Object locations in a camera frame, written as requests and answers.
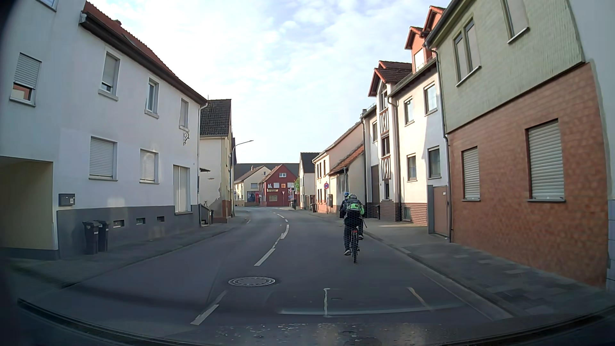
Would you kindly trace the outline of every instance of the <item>sky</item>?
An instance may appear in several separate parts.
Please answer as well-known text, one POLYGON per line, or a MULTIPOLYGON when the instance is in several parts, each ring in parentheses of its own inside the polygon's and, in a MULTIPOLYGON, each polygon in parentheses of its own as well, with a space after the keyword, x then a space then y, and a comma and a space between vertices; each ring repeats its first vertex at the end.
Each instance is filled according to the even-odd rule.
POLYGON ((210 100, 232 99, 238 163, 297 163, 359 120, 378 60, 448 0, 90 0, 210 100))

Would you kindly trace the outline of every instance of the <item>sidewalk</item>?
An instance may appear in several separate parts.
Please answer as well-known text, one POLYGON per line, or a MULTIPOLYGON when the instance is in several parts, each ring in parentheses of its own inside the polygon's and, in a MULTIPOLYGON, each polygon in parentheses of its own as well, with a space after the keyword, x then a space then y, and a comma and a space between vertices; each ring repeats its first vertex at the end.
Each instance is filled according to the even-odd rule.
MULTIPOLYGON (((336 215, 302 211, 341 224, 336 215)), ((364 234, 474 291, 513 316, 584 315, 615 305, 615 295, 430 235, 427 227, 365 219, 364 234)))
POLYGON ((244 224, 249 212, 238 211, 228 223, 194 228, 175 235, 114 247, 95 255, 45 261, 10 259, 12 287, 22 299, 62 289, 146 259, 167 254, 244 224))

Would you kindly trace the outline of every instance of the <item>asphalt road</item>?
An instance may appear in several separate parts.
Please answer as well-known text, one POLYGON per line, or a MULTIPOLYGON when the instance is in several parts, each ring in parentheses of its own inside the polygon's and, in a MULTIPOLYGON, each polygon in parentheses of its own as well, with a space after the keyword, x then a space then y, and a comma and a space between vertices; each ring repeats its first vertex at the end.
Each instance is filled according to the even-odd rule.
POLYGON ((343 228, 329 220, 277 208, 245 210, 249 221, 241 227, 32 303, 107 328, 180 340, 202 340, 205 331, 209 338, 232 338, 223 330, 245 326, 497 319, 488 303, 453 284, 444 288, 441 278, 379 241, 366 236, 354 264, 343 256, 343 228), (275 283, 228 283, 252 276, 275 283))

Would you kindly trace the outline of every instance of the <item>red house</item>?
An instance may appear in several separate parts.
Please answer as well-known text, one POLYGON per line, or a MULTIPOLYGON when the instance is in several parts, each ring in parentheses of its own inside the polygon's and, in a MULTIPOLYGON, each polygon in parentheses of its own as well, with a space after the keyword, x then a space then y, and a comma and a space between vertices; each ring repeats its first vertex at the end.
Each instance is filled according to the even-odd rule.
POLYGON ((283 164, 276 166, 259 183, 261 207, 288 207, 295 195, 295 180, 293 174, 283 164))

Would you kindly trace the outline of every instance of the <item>street lamp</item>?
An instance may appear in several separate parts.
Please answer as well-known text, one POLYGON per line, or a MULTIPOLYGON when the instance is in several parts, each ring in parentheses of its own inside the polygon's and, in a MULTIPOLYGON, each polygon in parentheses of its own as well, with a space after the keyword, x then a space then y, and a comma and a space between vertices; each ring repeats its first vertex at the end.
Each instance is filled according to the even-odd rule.
POLYGON ((230 179, 229 188, 231 189, 232 193, 231 193, 231 195, 229 197, 231 199, 231 215, 233 217, 235 217, 235 193, 234 193, 235 192, 235 186, 233 185, 232 178, 233 178, 233 173, 235 172, 235 167, 233 165, 235 163, 235 160, 234 160, 234 158, 235 158, 235 148, 237 148, 238 145, 246 144, 246 143, 250 143, 250 142, 254 142, 254 140, 251 139, 251 140, 247 140, 245 142, 241 142, 240 144, 235 144, 233 146, 232 150, 231 150, 231 174, 229 174, 229 179, 230 179))

